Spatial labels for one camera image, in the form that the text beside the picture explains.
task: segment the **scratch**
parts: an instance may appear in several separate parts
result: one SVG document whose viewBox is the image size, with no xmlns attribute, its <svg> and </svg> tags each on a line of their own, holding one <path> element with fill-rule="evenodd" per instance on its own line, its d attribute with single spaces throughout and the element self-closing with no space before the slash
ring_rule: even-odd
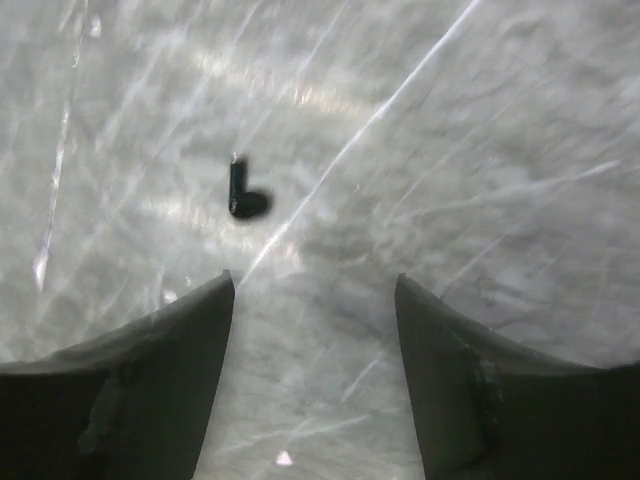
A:
<svg viewBox="0 0 640 480">
<path fill-rule="evenodd" d="M 122 295 L 122 292 L 124 292 L 124 289 L 127 287 L 128 284 L 129 284 L 129 278 L 126 278 L 124 282 L 111 295 L 109 295 L 104 302 L 102 302 L 102 305 L 100 306 L 98 314 L 96 315 L 96 318 L 95 318 L 96 321 L 103 319 L 104 316 L 109 312 L 109 310 L 113 308 L 113 306 L 116 304 L 116 302 L 118 301 L 118 298 L 120 298 L 120 295 Z M 78 335 L 79 342 L 87 340 L 87 333 L 94 325 L 95 325 L 94 322 L 87 322 L 86 327 Z"/>
<path fill-rule="evenodd" d="M 560 248 L 558 253 L 556 253 L 553 258 L 545 264 L 540 270 L 538 270 L 532 277 L 531 281 L 536 280 L 538 277 L 543 275 L 549 268 L 551 268 L 555 263 L 562 257 L 564 252 L 573 244 L 573 240 L 569 239 L 565 242 L 565 244 Z"/>
<path fill-rule="evenodd" d="M 324 44 L 325 40 L 329 36 L 329 33 L 331 33 L 333 31 L 333 29 L 335 28 L 336 23 L 338 23 L 338 19 L 342 15 L 342 12 L 344 12 L 344 9 L 346 8 L 346 6 L 347 6 L 347 2 L 344 2 L 342 4 L 342 6 L 338 9 L 337 13 L 333 16 L 333 19 L 329 23 L 329 26 L 324 30 L 322 35 L 320 35 L 320 38 L 316 42 L 316 45 L 313 48 L 313 50 L 311 51 L 311 53 L 307 56 L 307 58 L 298 67 L 298 69 L 296 71 L 296 76 L 295 76 L 295 80 L 294 81 L 297 81 L 300 78 L 300 76 L 304 73 L 304 71 L 309 67 L 309 64 L 315 58 L 316 54 L 318 53 L 318 50 L 320 50 L 320 47 Z M 280 94 L 276 97 L 276 101 L 275 101 L 274 105 L 278 105 L 280 103 L 280 101 L 287 94 L 287 90 L 288 90 L 288 87 L 285 87 L 285 88 L 283 88 L 281 90 Z M 253 131 L 249 135 L 247 135 L 247 137 L 245 138 L 245 140 L 243 142 L 244 145 L 247 145 L 247 144 L 249 144 L 251 142 L 253 137 L 260 130 L 260 127 L 262 127 L 264 122 L 266 122 L 267 119 L 271 116 L 271 114 L 273 113 L 274 108 L 275 107 L 271 107 L 269 110 L 267 110 L 264 113 L 264 115 L 262 115 L 260 120 L 258 120 L 258 123 L 256 124 L 255 128 L 253 129 Z M 245 146 L 238 147 L 237 150 L 242 151 L 244 148 L 245 148 Z"/>
<path fill-rule="evenodd" d="M 364 415 L 359 415 L 357 417 L 349 418 L 349 419 L 344 420 L 342 422 L 333 423 L 333 424 L 330 424 L 330 425 L 325 425 L 325 426 L 322 426 L 322 427 L 318 427 L 318 428 L 315 428 L 313 430 L 302 431 L 302 429 L 299 429 L 299 433 L 291 435 L 291 440 L 301 440 L 301 439 L 304 439 L 304 438 L 307 438 L 307 437 L 312 437 L 312 436 L 315 436 L 315 435 L 324 435 L 324 434 L 327 434 L 327 433 L 333 433 L 333 432 L 336 432 L 338 430 L 342 430 L 343 428 L 349 428 L 349 427 L 353 427 L 355 425 L 359 425 L 359 424 L 361 424 L 363 422 L 366 422 L 367 420 L 375 417 L 376 415 L 397 413 L 399 411 L 401 411 L 400 408 L 388 408 L 388 409 L 380 410 L 380 411 L 377 411 L 377 412 L 366 413 Z M 276 430 L 274 432 L 266 433 L 266 434 L 263 434 L 263 435 L 255 435 L 255 436 L 251 437 L 251 440 L 249 440 L 249 441 L 238 443 L 238 444 L 233 445 L 231 447 L 227 447 L 227 448 L 223 448 L 221 450 L 218 450 L 217 452 L 215 452 L 215 455 L 216 456 L 224 455 L 226 453 L 233 452 L 235 450 L 240 450 L 242 448 L 252 447 L 256 443 L 261 442 L 263 440 L 268 440 L 270 438 L 278 437 L 278 436 L 281 436 L 281 435 L 287 435 L 287 434 L 291 434 L 291 430 Z"/>
<path fill-rule="evenodd" d="M 307 194 L 307 196 L 300 202 L 300 205 L 296 210 L 291 214 L 288 220 L 283 222 L 278 228 L 278 230 L 273 234 L 273 236 L 267 241 L 265 246 L 262 248 L 260 253 L 253 260 L 247 273 L 244 275 L 242 280 L 238 283 L 238 288 L 242 287 L 247 280 L 251 277 L 253 272 L 256 270 L 258 265 L 262 262 L 262 260 L 267 256 L 267 254 L 271 251 L 271 249 L 280 241 L 280 238 L 289 230 L 291 224 L 294 222 L 296 218 L 300 215 L 300 213 L 304 210 L 307 204 L 311 201 L 313 196 L 318 192 L 320 186 L 325 182 L 327 177 L 331 174 L 333 169 L 344 159 L 347 153 L 351 150 L 351 148 L 360 140 L 360 138 L 365 134 L 369 127 L 373 125 L 377 120 L 379 120 L 387 110 L 395 103 L 398 97 L 404 92 L 404 90 L 409 86 L 418 74 L 422 71 L 424 66 L 434 57 L 436 53 L 440 51 L 440 49 L 449 43 L 449 41 L 453 38 L 454 34 L 457 33 L 460 25 L 467 19 L 467 17 L 480 5 L 482 0 L 472 0 L 471 3 L 465 8 L 462 14 L 458 17 L 458 19 L 449 27 L 447 32 L 438 40 L 438 42 L 431 47 L 431 49 L 427 52 L 427 54 L 422 58 L 420 63 L 413 69 L 413 71 L 405 78 L 400 87 L 395 91 L 389 99 L 384 102 L 378 109 L 374 112 L 371 118 L 356 132 L 356 134 L 349 140 L 342 150 L 336 155 L 336 157 L 331 161 L 327 169 L 324 171 L 322 176 L 318 179 L 314 187 Z"/>
<path fill-rule="evenodd" d="M 561 187 L 560 189 L 558 189 L 554 195 L 549 195 L 540 205 L 538 205 L 537 207 L 534 207 L 532 209 L 529 210 L 529 212 L 527 214 L 525 214 L 524 216 L 526 218 L 529 218 L 531 215 L 535 214 L 536 212 L 542 210 L 545 206 L 547 206 L 549 203 L 551 203 L 557 196 L 558 194 L 564 190 L 564 187 Z M 444 298 L 444 296 L 447 294 L 447 292 L 449 291 L 449 289 L 451 288 L 451 286 L 458 281 L 463 275 L 465 275 L 467 272 L 469 272 L 469 270 L 471 270 L 471 268 L 473 268 L 479 261 L 480 259 L 482 259 L 484 256 L 486 256 L 490 251 L 492 251 L 495 247 L 497 247 L 500 242 L 502 242 L 502 240 L 504 240 L 506 237 L 508 237 L 509 235 L 512 235 L 513 233 L 515 233 L 516 231 L 518 231 L 518 229 L 520 229 L 522 227 L 522 225 L 524 225 L 525 220 L 520 220 L 518 222 L 516 222 L 516 224 L 511 227 L 505 234 L 500 235 L 498 238 L 496 238 L 493 242 L 491 242 L 491 244 L 486 247 L 484 250 L 482 250 L 478 255 L 476 255 L 475 257 L 473 257 L 464 267 L 462 267 L 456 274 L 454 274 L 451 278 L 451 280 L 447 283 L 447 285 L 442 289 L 442 293 L 440 294 L 436 294 L 436 296 L 440 299 Z"/>
<path fill-rule="evenodd" d="M 71 272 L 69 272 L 69 274 L 67 275 L 66 279 L 64 280 L 64 284 L 61 287 L 62 290 L 64 290 L 64 288 L 66 288 L 68 283 L 74 277 L 74 275 L 76 274 L 76 272 L 80 268 L 80 266 L 82 264 L 82 261 L 84 260 L 86 255 L 89 253 L 91 247 L 95 243 L 96 239 L 99 238 L 102 235 L 104 229 L 109 224 L 111 224 L 111 222 L 116 217 L 118 212 L 122 209 L 124 204 L 129 199 L 129 197 L 131 197 L 133 192 L 136 190 L 137 186 L 144 179 L 147 171 L 149 170 L 149 168 L 151 168 L 151 166 L 153 165 L 153 163 L 155 162 L 157 157 L 160 155 L 160 153 L 162 153 L 162 151 L 164 150 L 165 146 L 167 145 L 167 143 L 171 139 L 173 133 L 178 128 L 178 126 L 180 126 L 180 124 L 182 123 L 182 121 L 184 120 L 184 118 L 186 117 L 188 112 L 191 111 L 191 109 L 194 108 L 196 103 L 198 103 L 198 101 L 200 99 L 200 96 L 202 95 L 203 92 L 206 91 L 206 87 L 208 86 L 208 82 L 209 82 L 210 79 L 211 79 L 211 76 L 210 75 L 206 75 L 200 80 L 198 85 L 196 85 L 194 87 L 194 89 L 193 89 L 193 91 L 191 93 L 191 97 L 185 103 L 185 106 L 183 107 L 180 115 L 178 115 L 178 117 L 175 119 L 175 121 L 172 122 L 172 124 L 170 126 L 168 126 L 165 129 L 164 133 L 161 135 L 158 147 L 154 150 L 154 152 L 152 153 L 150 158 L 146 162 L 143 163 L 143 165 L 141 166 L 141 168 L 140 168 L 140 170 L 138 172 L 138 175 L 136 175 L 136 177 L 133 178 L 130 182 L 127 182 L 126 187 L 124 189 L 124 194 L 121 197 L 120 201 L 114 206 L 113 210 L 111 210 L 111 212 L 106 216 L 106 218 L 102 219 L 100 221 L 100 223 L 96 226 L 96 228 L 93 231 L 91 237 L 89 238 L 89 241 L 86 243 L 83 251 L 78 256 L 78 262 L 76 264 L 76 268 L 74 270 L 72 270 Z M 43 315 L 47 312 L 49 306 L 50 306 L 50 302 L 43 307 Z M 42 318 L 42 315 L 39 315 L 38 318 L 36 319 L 36 324 L 40 322 L 41 318 Z"/>
<path fill-rule="evenodd" d="M 11 119 L 11 125 L 9 126 L 9 141 L 7 142 L 7 148 L 4 155 L 0 159 L 0 177 L 4 174 L 5 170 L 11 168 L 16 161 L 15 144 L 18 137 L 18 130 L 20 129 L 20 117 L 16 114 Z"/>
<path fill-rule="evenodd" d="M 138 97 L 140 92 L 142 92 L 146 87 L 147 80 L 151 76 L 151 72 L 153 72 L 153 69 L 156 67 L 156 64 L 160 60 L 160 56 L 167 44 L 167 39 L 163 38 L 161 40 L 158 40 L 154 45 L 151 57 L 149 58 L 149 61 L 142 71 L 142 74 L 139 75 L 139 77 L 135 81 L 129 83 L 129 87 L 124 93 L 122 101 L 115 109 L 115 111 L 110 115 L 109 119 L 105 122 L 102 130 L 96 135 L 96 151 L 102 150 L 106 144 L 111 144 L 115 139 L 120 128 L 122 117 L 129 109 L 129 107 L 133 104 L 134 100 Z"/>
<path fill-rule="evenodd" d="M 551 178 L 547 180 L 540 180 L 537 182 L 532 182 L 528 184 L 514 184 L 508 187 L 500 188 L 498 190 L 494 190 L 489 193 L 482 193 L 479 195 L 475 195 L 474 197 L 468 200 L 461 200 L 457 202 L 446 203 L 444 205 L 438 205 L 436 207 L 415 210 L 413 212 L 406 213 L 398 218 L 403 220 L 410 220 L 417 216 L 429 215 L 432 213 L 439 213 L 448 210 L 456 210 L 465 207 L 483 205 L 485 203 L 493 202 L 493 201 L 512 201 L 516 198 L 521 198 L 529 195 L 533 195 L 536 193 L 543 193 L 545 190 L 553 189 L 559 185 L 565 183 L 573 183 L 579 180 L 583 180 L 585 178 L 593 177 L 604 173 L 606 171 L 612 170 L 619 165 L 619 162 L 612 161 L 603 163 L 602 165 L 598 165 L 586 172 L 570 175 L 565 177 L 557 177 Z"/>
<path fill-rule="evenodd" d="M 264 2 L 264 0 L 258 0 L 253 5 L 253 7 L 249 10 L 249 12 L 247 12 L 247 14 L 245 15 L 244 20 L 242 21 L 242 24 L 240 25 L 240 28 L 238 29 L 238 33 L 236 33 L 236 36 L 234 37 L 233 41 L 231 42 L 231 45 L 233 47 L 235 47 L 238 44 L 238 42 L 240 41 L 240 38 L 244 34 L 244 31 L 249 26 L 249 23 L 251 23 L 251 20 L 253 19 L 253 16 L 255 15 L 256 10 L 258 10 L 258 8 L 260 7 L 260 5 L 262 5 L 263 2 Z"/>
<path fill-rule="evenodd" d="M 196 19 L 202 14 L 202 12 L 209 7 L 211 7 L 211 0 L 200 0 L 198 2 L 198 5 L 196 5 L 196 8 L 193 9 L 193 13 L 189 15 L 189 18 L 187 19 L 183 30 L 189 30 L 193 22 L 195 22 Z"/>
<path fill-rule="evenodd" d="M 298 426 L 291 431 L 291 435 L 289 436 L 289 439 L 285 442 L 281 450 L 286 450 L 289 444 L 293 441 L 295 435 L 304 427 L 306 427 L 311 421 L 313 421 L 313 417 L 307 418 L 302 422 L 300 422 Z M 273 463 L 272 461 L 265 462 L 264 465 L 255 474 L 253 474 L 253 476 L 251 477 L 251 480 L 258 480 L 258 478 L 260 478 L 264 474 L 264 472 L 267 471 L 267 469 L 271 466 L 272 463 Z"/>
<path fill-rule="evenodd" d="M 76 3 L 77 0 L 71 0 L 67 4 L 67 8 L 64 10 L 62 18 L 60 19 L 60 23 L 58 24 L 58 33 L 61 33 L 62 30 L 64 30 L 64 28 L 67 26 L 67 23 L 69 23 L 69 19 L 71 19 L 71 15 L 73 15 L 73 10 L 76 6 Z"/>
<path fill-rule="evenodd" d="M 349 385 L 349 387 L 345 390 L 344 395 L 342 396 L 342 399 L 340 399 L 340 403 L 344 403 L 347 400 L 349 400 L 349 398 L 351 398 L 351 395 L 353 395 L 353 392 L 356 391 L 356 388 L 358 388 L 358 385 L 360 385 L 360 382 L 362 382 L 364 377 L 366 377 L 367 374 L 371 371 L 371 369 L 375 367 L 376 364 L 380 361 L 380 356 L 381 356 L 381 353 L 378 353 L 376 357 L 369 363 L 369 365 L 367 365 L 360 372 L 360 375 L 358 375 L 358 377 L 354 380 L 354 382 L 351 385 Z"/>
<path fill-rule="evenodd" d="M 67 140 L 67 131 L 69 129 L 69 113 L 70 106 L 66 103 L 62 112 L 62 122 L 60 126 L 60 134 L 58 136 L 58 147 L 56 148 L 56 165 L 52 176 L 51 196 L 49 200 L 49 214 L 47 218 L 47 227 L 44 232 L 42 246 L 40 252 L 33 261 L 33 273 L 35 275 L 38 290 L 42 292 L 44 289 L 44 280 L 47 274 L 47 265 L 49 263 L 49 254 L 51 252 L 51 238 L 53 236 L 53 225 L 56 217 L 56 208 L 58 205 L 58 194 L 60 192 L 60 179 L 62 177 L 62 165 L 64 163 L 64 146 Z"/>
<path fill-rule="evenodd" d="M 84 0 L 84 10 L 82 12 L 82 18 L 80 22 L 80 32 L 76 41 L 73 58 L 74 64 L 72 68 L 78 66 L 80 60 L 80 48 L 82 46 L 82 39 L 84 35 L 84 24 L 89 12 L 89 0 Z M 51 253 L 51 239 L 53 237 L 53 226 L 55 223 L 56 210 L 58 206 L 58 195 L 60 193 L 60 180 L 62 178 L 62 166 L 64 164 L 65 145 L 67 142 L 67 133 L 69 132 L 69 117 L 71 116 L 71 102 L 78 82 L 78 75 L 74 76 L 74 83 L 69 92 L 69 97 L 62 109 L 62 119 L 60 121 L 60 133 L 58 134 L 58 144 L 56 146 L 56 163 L 52 175 L 51 196 L 49 198 L 49 213 L 47 215 L 47 226 L 44 231 L 44 237 L 42 239 L 42 246 L 40 252 L 33 260 L 32 268 L 35 276 L 36 286 L 40 292 L 44 289 L 44 281 L 47 275 L 47 265 L 49 264 L 49 256 Z"/>
<path fill-rule="evenodd" d="M 158 311 L 161 308 L 160 299 L 162 298 L 162 285 L 164 284 L 166 271 L 164 267 L 160 268 L 156 273 L 156 281 L 152 290 L 153 310 Z"/>
<path fill-rule="evenodd" d="M 504 107 L 502 107 L 500 111 L 498 111 L 498 113 L 496 113 L 493 117 L 491 117 L 491 119 L 488 122 L 489 124 L 495 122 L 498 118 L 502 116 L 504 112 L 507 111 L 507 109 L 511 106 L 511 104 L 516 99 L 516 97 L 520 94 L 523 88 L 524 88 L 523 86 L 520 86 L 516 90 L 516 92 L 512 95 L 509 101 L 504 105 Z M 442 157 L 440 157 L 440 159 L 436 162 L 436 164 L 433 167 L 423 172 L 422 175 L 420 175 L 416 179 L 416 181 L 413 182 L 413 184 L 404 193 L 402 198 L 400 198 L 400 200 L 398 200 L 398 202 L 391 208 L 391 211 L 389 212 L 389 215 L 387 216 L 387 219 L 385 220 L 385 223 L 384 223 L 385 227 L 389 226 L 389 223 L 393 219 L 393 215 L 396 212 L 396 210 L 405 202 L 407 198 L 409 198 L 409 196 L 416 190 L 416 188 L 420 186 L 420 184 L 424 181 L 424 179 L 427 178 L 427 175 L 431 175 L 433 172 L 435 172 L 440 167 L 442 167 L 445 163 L 447 163 L 449 159 L 453 156 L 453 154 L 457 152 L 458 149 L 465 144 L 467 139 L 470 138 L 480 127 L 483 127 L 483 126 L 485 126 L 485 123 L 478 123 L 475 127 L 469 130 L 469 133 L 467 133 L 464 137 L 462 137 L 462 139 L 459 142 L 457 142 L 447 153 L 445 153 Z"/>
<path fill-rule="evenodd" d="M 20 48 L 21 45 L 22 44 L 20 41 L 14 41 L 14 45 L 13 45 L 13 48 L 11 49 L 11 52 L 8 55 L 6 55 L 4 62 L 2 62 L 3 71 L 11 68 L 11 64 L 16 58 L 16 54 L 18 53 L 18 49 Z M 2 84 L 6 82 L 7 78 L 8 78 L 8 75 L 4 75 L 4 74 L 2 75 L 2 79 L 1 79 Z"/>
</svg>

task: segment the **metal surface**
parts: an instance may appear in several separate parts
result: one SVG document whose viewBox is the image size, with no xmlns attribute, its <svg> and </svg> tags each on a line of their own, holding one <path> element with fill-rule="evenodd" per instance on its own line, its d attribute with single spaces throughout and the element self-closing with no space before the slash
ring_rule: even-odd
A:
<svg viewBox="0 0 640 480">
<path fill-rule="evenodd" d="M 196 478 L 421 478 L 398 273 L 536 350 L 640 355 L 638 9 L 3 2 L 0 358 L 228 268 Z M 234 151 L 275 194 L 255 223 L 228 214 Z"/>
</svg>

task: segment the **black pin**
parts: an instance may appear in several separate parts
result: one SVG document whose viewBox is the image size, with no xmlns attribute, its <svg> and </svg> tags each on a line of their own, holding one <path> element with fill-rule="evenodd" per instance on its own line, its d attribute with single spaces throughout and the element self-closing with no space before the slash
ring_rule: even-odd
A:
<svg viewBox="0 0 640 480">
<path fill-rule="evenodd" d="M 263 216 L 271 209 L 271 195 L 264 190 L 248 190 L 247 157 L 233 154 L 229 166 L 229 213 L 238 220 Z"/>
<path fill-rule="evenodd" d="M 235 216 L 241 199 L 247 193 L 247 158 L 233 154 L 229 166 L 229 213 Z"/>
</svg>

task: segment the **scratched metal surface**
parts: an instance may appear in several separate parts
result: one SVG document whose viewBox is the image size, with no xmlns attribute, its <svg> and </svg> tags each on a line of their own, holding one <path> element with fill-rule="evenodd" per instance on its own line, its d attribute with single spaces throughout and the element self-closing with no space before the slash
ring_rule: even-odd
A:
<svg viewBox="0 0 640 480">
<path fill-rule="evenodd" d="M 0 359 L 231 269 L 198 479 L 420 478 L 392 292 L 640 357 L 640 22 L 610 0 L 0 5 Z M 232 151 L 272 214 L 226 212 Z"/>
</svg>

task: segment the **black screw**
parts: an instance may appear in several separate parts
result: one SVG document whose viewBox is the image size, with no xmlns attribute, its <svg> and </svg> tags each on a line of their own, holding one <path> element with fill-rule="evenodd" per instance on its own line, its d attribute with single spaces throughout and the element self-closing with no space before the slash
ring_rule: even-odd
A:
<svg viewBox="0 0 640 480">
<path fill-rule="evenodd" d="M 242 196 L 247 193 L 248 165 L 246 157 L 233 154 L 229 167 L 229 213 L 236 215 Z"/>
<path fill-rule="evenodd" d="M 271 209 L 271 195 L 263 190 L 247 190 L 247 157 L 233 154 L 229 166 L 229 213 L 238 220 L 265 215 Z"/>
</svg>

